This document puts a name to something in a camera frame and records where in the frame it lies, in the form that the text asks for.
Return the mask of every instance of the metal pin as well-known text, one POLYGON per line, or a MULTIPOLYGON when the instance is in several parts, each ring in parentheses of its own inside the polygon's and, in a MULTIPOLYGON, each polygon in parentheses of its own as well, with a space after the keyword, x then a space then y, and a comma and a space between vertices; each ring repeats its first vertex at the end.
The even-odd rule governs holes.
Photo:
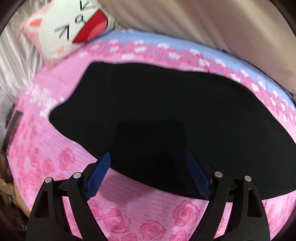
POLYGON ((50 183, 51 181, 52 181, 52 178, 51 177, 48 177, 48 178, 45 179, 45 182, 46 183, 50 183))
POLYGON ((252 181, 252 178, 251 178, 250 176, 245 176, 244 179, 245 179, 247 182, 252 181))
POLYGON ((74 178, 80 178, 81 177, 81 173, 80 172, 76 172, 76 173, 74 173, 74 175, 73 175, 73 177, 74 178))
POLYGON ((222 172, 215 172, 215 176, 216 177, 223 177, 223 173, 222 172))

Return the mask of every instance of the blue gripper pad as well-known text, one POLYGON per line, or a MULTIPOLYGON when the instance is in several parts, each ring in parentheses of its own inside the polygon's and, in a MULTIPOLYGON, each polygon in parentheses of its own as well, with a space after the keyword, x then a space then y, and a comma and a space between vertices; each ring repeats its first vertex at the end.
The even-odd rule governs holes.
POLYGON ((212 196, 210 180, 190 151, 186 153, 186 164, 200 194, 205 196, 207 200, 210 200, 212 196))
POLYGON ((111 156, 108 152, 102 157, 100 162, 94 168, 94 171, 89 176, 86 181, 86 189, 84 193, 84 198, 89 201, 92 197, 96 195, 99 190, 99 187, 110 167, 111 156))

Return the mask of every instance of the pink bed sheet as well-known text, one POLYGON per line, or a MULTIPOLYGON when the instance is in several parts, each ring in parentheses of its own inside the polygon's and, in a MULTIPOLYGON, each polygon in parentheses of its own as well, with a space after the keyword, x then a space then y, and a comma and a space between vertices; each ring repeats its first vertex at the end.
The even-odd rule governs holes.
MULTIPOLYGON (((42 69, 16 104, 15 109, 22 111, 23 117, 8 158, 12 174, 29 209, 46 177, 51 176, 55 180, 68 178, 96 161, 78 143, 62 136, 48 121, 50 110, 72 94, 93 61, 142 62, 184 71, 222 74, 249 88, 296 141, 294 109, 288 107, 276 93, 268 92, 263 83, 253 81, 243 70, 234 72, 222 61, 205 59, 198 51, 177 51, 165 44, 153 46, 144 41, 120 44, 116 39, 95 42, 83 47, 58 67, 42 69), (191 64, 188 55, 198 64, 191 64)), ((291 215, 295 200, 296 191, 263 200, 271 239, 291 215)), ((72 232, 80 236, 66 198, 64 203, 72 232)), ((110 241, 188 241, 207 204, 208 201, 177 196, 146 186, 112 169, 108 170, 97 195, 89 201, 95 219, 110 241)), ((231 203, 227 203, 216 237, 225 232, 231 206, 231 203)))

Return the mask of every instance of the bed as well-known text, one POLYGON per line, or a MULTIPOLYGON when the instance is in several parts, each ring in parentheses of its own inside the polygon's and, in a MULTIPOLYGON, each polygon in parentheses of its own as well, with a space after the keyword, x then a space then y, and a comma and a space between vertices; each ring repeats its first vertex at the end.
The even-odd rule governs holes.
MULTIPOLYGON (((48 120, 50 111, 71 96, 84 71, 94 61, 146 63, 225 76, 253 92, 296 140, 296 107, 291 94, 249 63, 204 45, 168 36, 131 29, 113 31, 81 48, 57 67, 40 70, 16 103, 15 111, 23 112, 23 116, 8 159, 29 210, 46 177, 65 179, 96 161, 81 145, 61 135, 48 120)), ((271 239, 292 214, 295 201, 295 191, 263 200, 271 239)), ((64 203, 72 232, 79 236, 66 198, 64 203)), ((188 239, 205 212, 207 201, 166 193, 109 169, 89 206, 109 240, 173 239, 178 235, 188 239), (189 218, 178 216, 179 210, 187 208, 192 211, 189 218), (157 234, 144 235, 144 227, 151 225, 157 227, 157 234)), ((231 203, 227 203, 216 237, 224 234, 230 210, 231 203)))

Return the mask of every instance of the black cloth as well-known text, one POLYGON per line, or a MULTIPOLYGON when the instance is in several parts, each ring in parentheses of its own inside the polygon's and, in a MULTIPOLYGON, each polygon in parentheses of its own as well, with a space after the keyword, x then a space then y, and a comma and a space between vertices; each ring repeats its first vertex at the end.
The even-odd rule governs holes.
POLYGON ((202 198, 185 152, 231 178, 250 175, 262 199, 296 189, 296 146, 247 88, 214 74, 92 63, 50 114, 64 136, 144 184, 202 198))

